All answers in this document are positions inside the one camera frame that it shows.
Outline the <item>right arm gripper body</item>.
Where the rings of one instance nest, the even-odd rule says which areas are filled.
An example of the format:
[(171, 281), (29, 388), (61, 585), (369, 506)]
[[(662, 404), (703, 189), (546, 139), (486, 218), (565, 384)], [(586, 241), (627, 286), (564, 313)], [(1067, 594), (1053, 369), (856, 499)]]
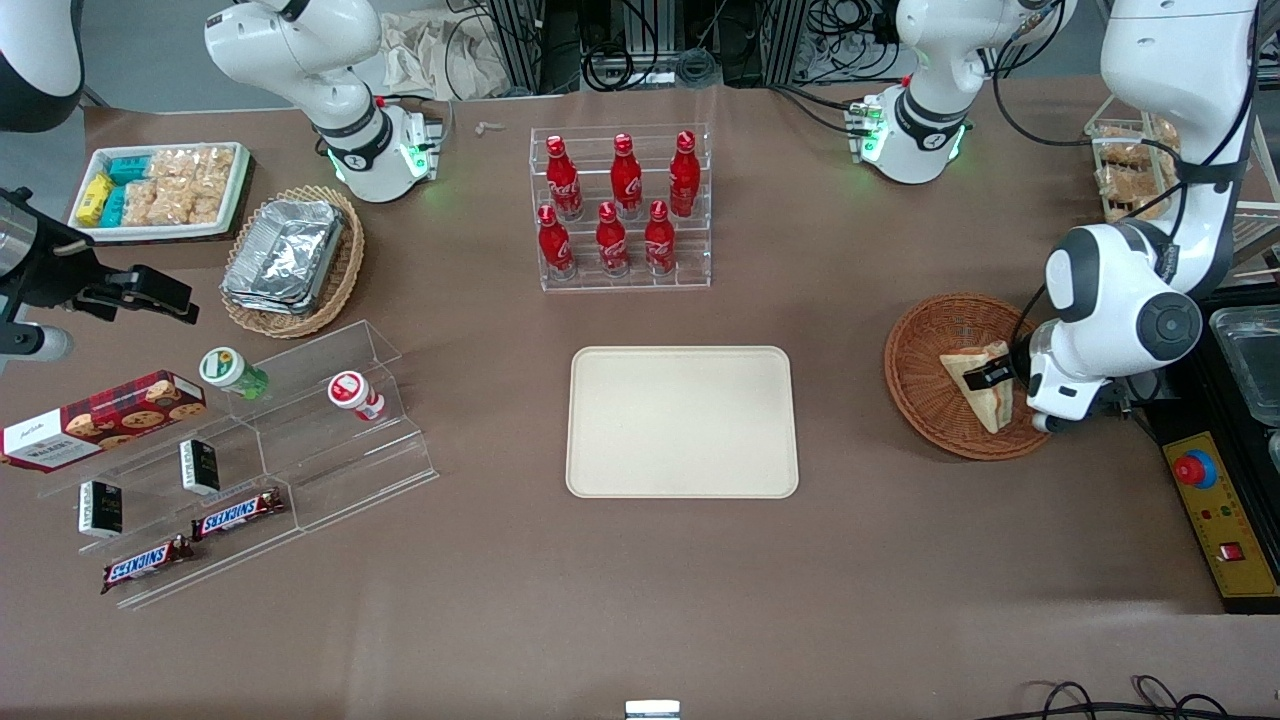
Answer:
[(33, 209), (27, 188), (1, 192), (3, 210), (3, 320), (14, 322), (22, 305), (61, 307), (88, 313), (82, 291), (101, 281), (102, 265), (93, 250), (83, 246), (60, 256), (58, 249), (87, 237)]

